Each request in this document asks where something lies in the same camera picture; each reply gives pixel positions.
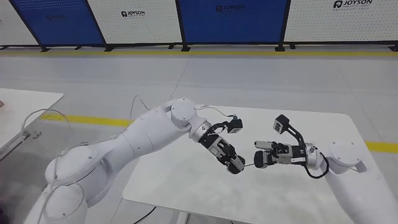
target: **gray floor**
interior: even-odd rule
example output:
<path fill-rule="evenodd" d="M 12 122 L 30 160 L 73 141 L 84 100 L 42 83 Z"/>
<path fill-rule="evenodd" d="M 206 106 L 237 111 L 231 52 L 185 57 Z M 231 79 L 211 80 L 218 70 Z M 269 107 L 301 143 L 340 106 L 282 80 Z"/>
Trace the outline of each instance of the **gray floor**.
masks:
<path fill-rule="evenodd" d="M 231 51 L 222 47 L 192 48 L 195 49 Z M 353 49 L 357 48 L 311 50 Z M 361 48 L 367 50 L 390 52 L 385 47 Z M 364 140 L 398 142 L 396 57 L 109 55 L 2 55 L 0 87 L 64 93 L 55 109 L 65 114 L 105 118 L 128 118 L 134 95 L 140 95 L 149 106 L 185 96 L 209 105 L 345 113 L 352 117 Z M 139 104 L 136 107 L 133 117 L 144 112 Z M 26 140 L 0 162 L 0 173 L 7 175 L 0 182 L 0 203 L 6 206 L 14 223 L 23 222 L 44 187 L 44 170 L 55 155 L 66 126 L 36 121 L 29 129 L 40 130 L 43 135 L 36 141 Z M 69 146 L 105 140 L 120 129 L 72 124 Z M 398 154 L 373 156 L 398 196 Z M 134 166 L 135 163 L 129 164 L 106 198 L 89 209 L 87 224 L 133 223 L 151 209 L 122 200 L 121 192 Z M 142 223 L 175 223 L 177 215 L 174 210 L 158 208 Z M 230 222 L 192 216 L 190 223 Z"/>

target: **robotic arm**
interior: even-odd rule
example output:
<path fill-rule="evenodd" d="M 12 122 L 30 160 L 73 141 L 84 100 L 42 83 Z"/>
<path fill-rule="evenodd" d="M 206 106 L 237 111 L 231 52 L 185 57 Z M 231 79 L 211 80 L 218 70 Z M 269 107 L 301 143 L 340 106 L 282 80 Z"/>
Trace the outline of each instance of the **robotic arm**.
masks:
<path fill-rule="evenodd" d="M 364 162 L 355 144 L 332 142 L 325 155 L 313 144 L 304 143 L 302 135 L 290 124 L 284 115 L 276 118 L 274 129 L 282 134 L 287 131 L 297 141 L 297 146 L 276 142 L 257 141 L 254 165 L 266 168 L 274 164 L 304 166 L 314 179 L 326 178 L 342 209 L 355 224 L 398 223 L 398 203 L 377 165 Z M 347 171 L 356 168 L 356 173 Z M 314 176 L 308 169 L 322 174 Z"/>
<path fill-rule="evenodd" d="M 51 186 L 43 191 L 25 224 L 83 224 L 87 208 L 104 198 L 125 165 L 164 148 L 186 133 L 209 150 L 229 172 L 240 173 L 244 159 L 215 131 L 223 128 L 228 133 L 236 133 L 243 127 L 242 121 L 234 116 L 230 122 L 212 126 L 197 115 L 195 107 L 185 98 L 172 100 L 140 116 L 114 139 L 61 154 L 47 167 L 45 178 Z"/>

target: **yellow stripe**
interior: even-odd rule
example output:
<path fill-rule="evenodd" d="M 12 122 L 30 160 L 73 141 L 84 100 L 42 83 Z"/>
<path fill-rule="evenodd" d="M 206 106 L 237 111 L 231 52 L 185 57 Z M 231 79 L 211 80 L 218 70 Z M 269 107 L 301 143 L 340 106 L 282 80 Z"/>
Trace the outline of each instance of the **yellow stripe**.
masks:
<path fill-rule="evenodd" d="M 29 55 L 29 56 L 41 56 L 41 57 L 53 57 L 53 56 L 86 56 L 86 55 L 100 55 L 100 56 L 123 56 L 123 55 L 246 55 L 246 56 L 322 56 L 322 57 L 398 57 L 398 52 L 300 52 L 300 51 L 286 51 L 286 52 L 274 52 L 274 51 L 204 51 L 204 50 L 192 50 L 190 52 L 180 51 L 161 51 L 161 50 L 135 50 L 135 51 L 112 51 L 112 52 L 99 52 L 99 51 L 56 51 L 50 50 L 49 52 L 32 52 L 32 51 L 0 51 L 0 56 L 10 55 Z"/>
<path fill-rule="evenodd" d="M 109 118 L 99 118 L 99 117 L 89 117 L 89 116 L 79 116 L 79 115 L 66 115 L 70 123 L 80 123 L 80 124 L 99 124 L 103 126 L 123 126 L 126 127 L 133 122 L 133 120 L 128 119 L 109 119 Z M 66 121 L 64 117 L 60 114 L 45 114 L 40 117 L 40 119 L 51 120 L 51 121 Z"/>
<path fill-rule="evenodd" d="M 126 127 L 133 121 L 128 119 L 109 119 L 109 118 L 99 118 L 91 116 L 79 116 L 79 115 L 66 115 L 71 123 L 80 124 L 98 124 L 104 126 L 122 126 Z M 65 119 L 60 114 L 46 114 L 42 115 L 40 119 L 51 120 L 51 121 L 65 121 Z M 365 141 L 368 149 L 374 152 L 389 152 L 398 153 L 398 143 L 388 143 L 388 142 L 373 142 Z"/>
<path fill-rule="evenodd" d="M 398 143 L 365 141 L 370 151 L 398 153 Z"/>

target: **display board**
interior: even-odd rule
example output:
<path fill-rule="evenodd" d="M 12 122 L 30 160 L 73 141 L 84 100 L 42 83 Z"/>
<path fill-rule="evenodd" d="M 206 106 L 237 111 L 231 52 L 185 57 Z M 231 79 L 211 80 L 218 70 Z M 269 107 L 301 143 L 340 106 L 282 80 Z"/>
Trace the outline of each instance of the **display board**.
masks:
<path fill-rule="evenodd" d="M 292 0 L 286 42 L 398 40 L 398 0 Z"/>
<path fill-rule="evenodd" d="M 175 0 L 88 0 L 108 44 L 181 42 Z"/>
<path fill-rule="evenodd" d="M 44 45 L 102 44 L 84 0 L 13 0 Z"/>
<path fill-rule="evenodd" d="M 187 42 L 278 42 L 286 0 L 179 0 Z"/>
<path fill-rule="evenodd" d="M 0 0 L 0 45 L 37 45 L 8 0 Z"/>

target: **white table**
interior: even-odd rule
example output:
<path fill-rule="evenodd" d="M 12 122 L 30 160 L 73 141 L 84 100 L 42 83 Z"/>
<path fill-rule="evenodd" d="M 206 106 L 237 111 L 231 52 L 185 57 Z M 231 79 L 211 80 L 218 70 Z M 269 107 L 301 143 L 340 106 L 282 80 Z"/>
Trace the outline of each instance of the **white table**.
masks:
<path fill-rule="evenodd" d="M 0 88 L 0 100 L 4 103 L 0 108 L 0 159 L 21 143 L 19 134 L 25 118 L 33 111 L 51 108 L 62 97 L 63 93 Z M 26 121 L 26 126 L 41 114 L 32 115 Z"/>
<path fill-rule="evenodd" d="M 363 161 L 376 166 L 351 118 L 344 114 L 265 110 L 217 106 L 226 114 L 236 113 L 243 120 L 237 134 L 222 136 L 231 143 L 246 164 L 257 151 L 254 141 L 297 144 L 272 126 L 284 114 L 290 124 L 320 150 L 333 141 L 353 142 L 365 153 Z M 226 118 L 207 109 L 198 114 L 211 123 Z M 254 166 L 232 175 L 201 144 L 188 135 L 161 151 L 140 158 L 127 183 L 123 198 L 232 221 L 283 224 L 352 224 L 339 206 L 325 179 L 311 179 L 301 166 Z"/>

